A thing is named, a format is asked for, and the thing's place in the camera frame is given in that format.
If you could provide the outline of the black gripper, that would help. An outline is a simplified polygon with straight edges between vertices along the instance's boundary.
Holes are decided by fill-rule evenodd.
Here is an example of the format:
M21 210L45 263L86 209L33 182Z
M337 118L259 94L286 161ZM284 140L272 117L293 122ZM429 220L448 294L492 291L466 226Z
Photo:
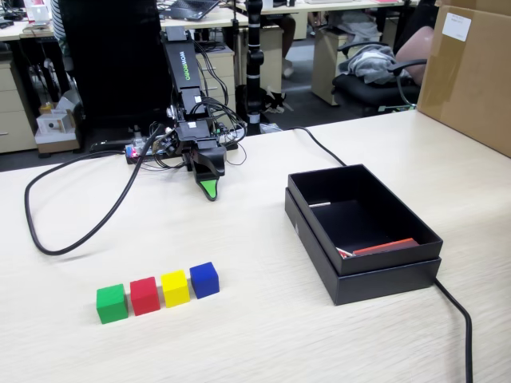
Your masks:
M219 178L225 175L226 148L218 146L206 120L180 122L176 134L176 154L190 153L196 184L209 201L216 201Z

